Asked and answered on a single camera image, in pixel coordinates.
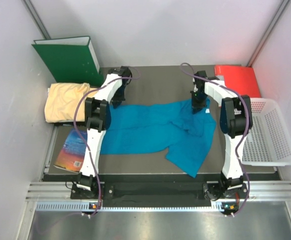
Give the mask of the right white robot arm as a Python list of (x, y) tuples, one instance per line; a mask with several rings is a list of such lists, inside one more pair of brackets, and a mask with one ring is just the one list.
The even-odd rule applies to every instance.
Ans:
[(230, 198), (244, 186), (243, 148), (253, 126), (251, 99), (225, 86), (218, 77), (207, 77), (204, 70), (194, 74), (191, 93), (192, 113), (208, 107), (208, 97), (220, 107), (219, 127), (225, 137), (225, 160), (218, 184), (208, 184), (205, 194), (212, 201)]

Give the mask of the blue t shirt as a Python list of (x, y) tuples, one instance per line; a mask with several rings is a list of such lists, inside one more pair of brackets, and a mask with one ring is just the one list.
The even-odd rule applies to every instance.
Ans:
[(193, 178), (211, 149), (217, 125), (208, 107), (193, 113), (190, 99), (111, 107), (110, 114), (102, 155), (152, 154), (167, 149), (166, 159)]

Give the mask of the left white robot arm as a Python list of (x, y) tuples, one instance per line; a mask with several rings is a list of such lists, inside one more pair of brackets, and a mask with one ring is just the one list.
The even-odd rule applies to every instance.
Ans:
[(132, 79), (133, 74), (129, 67), (112, 68), (102, 86), (90, 90), (78, 103), (79, 106), (84, 103), (87, 137), (77, 133), (85, 144), (85, 154), (72, 187), (72, 199), (96, 199), (101, 202), (102, 188), (98, 163), (105, 133), (111, 125), (110, 105), (117, 108), (125, 101), (125, 88)]

